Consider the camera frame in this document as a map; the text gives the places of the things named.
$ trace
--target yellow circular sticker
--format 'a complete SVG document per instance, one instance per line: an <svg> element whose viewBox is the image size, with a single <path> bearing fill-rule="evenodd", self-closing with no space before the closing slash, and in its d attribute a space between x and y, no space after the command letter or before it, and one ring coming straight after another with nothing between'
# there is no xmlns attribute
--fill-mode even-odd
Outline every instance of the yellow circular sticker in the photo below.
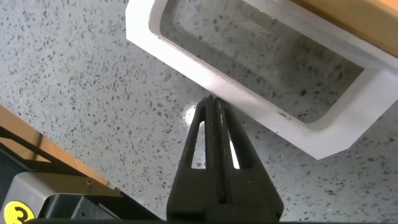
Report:
<svg viewBox="0 0 398 224"><path fill-rule="evenodd" d="M12 201L4 208L6 224L25 224L34 218L35 215L32 210L22 202Z"/></svg>

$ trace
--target white tray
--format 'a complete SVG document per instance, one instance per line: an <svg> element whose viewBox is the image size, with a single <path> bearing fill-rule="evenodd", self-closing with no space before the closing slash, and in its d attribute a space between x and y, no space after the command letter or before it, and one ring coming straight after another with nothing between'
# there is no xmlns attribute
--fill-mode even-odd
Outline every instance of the white tray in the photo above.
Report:
<svg viewBox="0 0 398 224"><path fill-rule="evenodd" d="M130 0L127 39L316 159L349 148L398 100L398 59L288 0L246 0L365 68L319 120L303 123L160 33L167 0Z"/></svg>

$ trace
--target speckled floor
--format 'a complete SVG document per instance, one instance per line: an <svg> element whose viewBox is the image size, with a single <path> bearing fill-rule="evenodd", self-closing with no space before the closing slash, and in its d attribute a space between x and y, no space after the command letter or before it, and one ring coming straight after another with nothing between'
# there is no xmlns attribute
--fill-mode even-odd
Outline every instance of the speckled floor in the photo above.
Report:
<svg viewBox="0 0 398 224"><path fill-rule="evenodd" d="M193 106L209 93L126 40L126 4L0 1L0 103L165 218ZM162 32L306 122L362 70L240 1L171 1ZM398 222L397 103L320 161L242 121L283 220Z"/></svg>

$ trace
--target floor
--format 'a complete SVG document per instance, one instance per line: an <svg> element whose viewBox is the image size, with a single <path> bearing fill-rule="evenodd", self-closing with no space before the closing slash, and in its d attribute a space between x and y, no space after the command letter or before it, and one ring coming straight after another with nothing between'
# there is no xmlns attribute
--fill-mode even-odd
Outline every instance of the floor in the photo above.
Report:
<svg viewBox="0 0 398 224"><path fill-rule="evenodd" d="M126 40L126 5L1 2L0 104L165 218L195 104L210 93ZM170 1L162 32L305 122L362 70L241 1ZM320 161L241 119L282 220L398 222L397 103Z"/></svg>

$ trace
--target wooden board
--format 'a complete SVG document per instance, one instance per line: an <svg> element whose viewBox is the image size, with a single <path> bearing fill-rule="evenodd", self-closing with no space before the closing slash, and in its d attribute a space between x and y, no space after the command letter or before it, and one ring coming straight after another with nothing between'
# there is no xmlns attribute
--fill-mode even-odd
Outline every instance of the wooden board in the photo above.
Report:
<svg viewBox="0 0 398 224"><path fill-rule="evenodd" d="M397 0L292 0L398 57Z"/></svg>
<svg viewBox="0 0 398 224"><path fill-rule="evenodd" d="M60 159L62 162L70 165L71 167L75 168L76 170L86 174L87 176L97 180L98 182L108 185L109 182L96 173L92 168L84 164L82 161L76 159L73 155L65 151L62 147L52 142L50 139L43 137L40 148L49 153L51 156Z"/></svg>
<svg viewBox="0 0 398 224"><path fill-rule="evenodd" d="M40 133L1 105L0 126L8 129L10 132L18 135L33 145L38 146ZM34 157L34 153L32 151L13 140L0 138L0 142L24 159L32 159Z"/></svg>

